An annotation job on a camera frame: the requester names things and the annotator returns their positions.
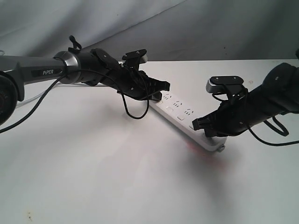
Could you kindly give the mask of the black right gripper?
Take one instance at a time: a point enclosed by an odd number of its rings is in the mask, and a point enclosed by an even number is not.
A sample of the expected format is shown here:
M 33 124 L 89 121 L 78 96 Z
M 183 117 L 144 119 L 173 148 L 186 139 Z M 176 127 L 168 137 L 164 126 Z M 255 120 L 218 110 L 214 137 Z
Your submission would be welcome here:
M 204 129 L 206 137 L 237 136 L 255 124 L 255 105 L 238 102 L 227 108 L 218 108 L 212 113 L 192 121 L 194 130 Z

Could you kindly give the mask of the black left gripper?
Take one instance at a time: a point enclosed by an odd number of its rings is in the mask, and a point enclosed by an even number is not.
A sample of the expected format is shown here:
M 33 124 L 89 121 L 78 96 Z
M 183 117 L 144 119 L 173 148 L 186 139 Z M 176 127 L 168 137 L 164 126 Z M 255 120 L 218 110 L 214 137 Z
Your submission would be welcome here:
M 131 98 L 146 98 L 149 95 L 151 101 L 161 101 L 162 93 L 160 91 L 169 91 L 170 83 L 150 78 L 143 70 L 135 70 L 118 66 L 117 69 L 109 68 L 106 64 L 98 62 L 99 82 L 122 92 Z

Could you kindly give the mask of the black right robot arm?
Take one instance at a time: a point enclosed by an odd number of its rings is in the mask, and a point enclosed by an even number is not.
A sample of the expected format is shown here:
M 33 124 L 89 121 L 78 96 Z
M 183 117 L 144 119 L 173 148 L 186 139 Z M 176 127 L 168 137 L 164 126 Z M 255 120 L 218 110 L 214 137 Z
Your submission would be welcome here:
M 214 76 L 206 91 L 226 95 L 217 110 L 192 121 L 207 137 L 237 136 L 279 114 L 299 112 L 299 69 L 288 63 L 273 68 L 263 82 L 248 91 L 239 76 Z

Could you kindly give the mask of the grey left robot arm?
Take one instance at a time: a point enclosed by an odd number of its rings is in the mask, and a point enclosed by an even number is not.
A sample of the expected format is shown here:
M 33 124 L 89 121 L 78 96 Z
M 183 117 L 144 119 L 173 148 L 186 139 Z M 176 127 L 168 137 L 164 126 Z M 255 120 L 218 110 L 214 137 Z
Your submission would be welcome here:
M 69 48 L 53 58 L 1 56 L 0 122 L 5 123 L 17 102 L 24 100 L 25 85 L 53 79 L 63 84 L 104 84 L 134 100 L 159 101 L 161 92 L 169 91 L 170 83 L 139 70 L 139 65 L 147 61 L 146 53 L 145 49 L 129 52 L 123 56 L 122 64 L 102 49 L 82 52 Z

